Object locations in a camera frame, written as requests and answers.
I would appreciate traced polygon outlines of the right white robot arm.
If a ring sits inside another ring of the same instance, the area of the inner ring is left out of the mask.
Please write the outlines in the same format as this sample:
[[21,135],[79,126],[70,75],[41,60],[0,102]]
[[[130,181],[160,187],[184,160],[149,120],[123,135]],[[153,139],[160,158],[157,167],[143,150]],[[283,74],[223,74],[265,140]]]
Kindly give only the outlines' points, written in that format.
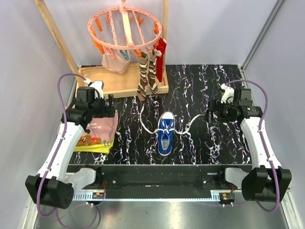
[[216,177],[218,187],[231,185],[240,188],[245,200],[281,202],[292,180],[289,169],[284,169],[276,158],[268,139],[263,111],[254,106],[250,89],[234,90],[223,84],[220,100],[210,100],[207,117],[217,115],[220,123],[236,123],[241,129],[252,159],[252,170],[245,172],[238,167],[220,170]]

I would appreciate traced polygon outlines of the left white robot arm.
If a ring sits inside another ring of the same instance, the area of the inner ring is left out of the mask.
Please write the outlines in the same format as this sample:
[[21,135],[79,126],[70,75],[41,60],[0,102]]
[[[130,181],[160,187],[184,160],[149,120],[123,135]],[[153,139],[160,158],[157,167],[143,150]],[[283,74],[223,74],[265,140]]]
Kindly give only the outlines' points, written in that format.
[[26,189],[37,206],[66,209],[74,193],[86,186],[99,188],[103,177],[95,166],[84,166],[67,176],[67,168],[74,149],[94,117],[114,117],[114,96],[108,96],[108,105],[102,92],[94,87],[82,86],[77,89],[76,99],[64,109],[59,133],[54,145],[36,175],[26,178]]

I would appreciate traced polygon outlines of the blue sneaker with white laces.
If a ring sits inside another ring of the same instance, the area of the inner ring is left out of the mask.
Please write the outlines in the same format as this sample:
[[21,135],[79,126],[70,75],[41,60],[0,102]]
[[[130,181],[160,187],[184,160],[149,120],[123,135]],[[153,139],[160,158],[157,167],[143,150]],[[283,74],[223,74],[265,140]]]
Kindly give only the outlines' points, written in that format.
[[190,135],[189,131],[193,122],[204,114],[196,115],[186,126],[184,131],[178,131],[175,129],[175,116],[172,112],[164,112],[158,120],[158,128],[154,131],[150,131],[142,121],[142,113],[144,106],[141,107],[140,111],[140,123],[143,129],[149,134],[156,134],[158,136],[158,152],[161,156],[168,156],[172,151],[173,135]]

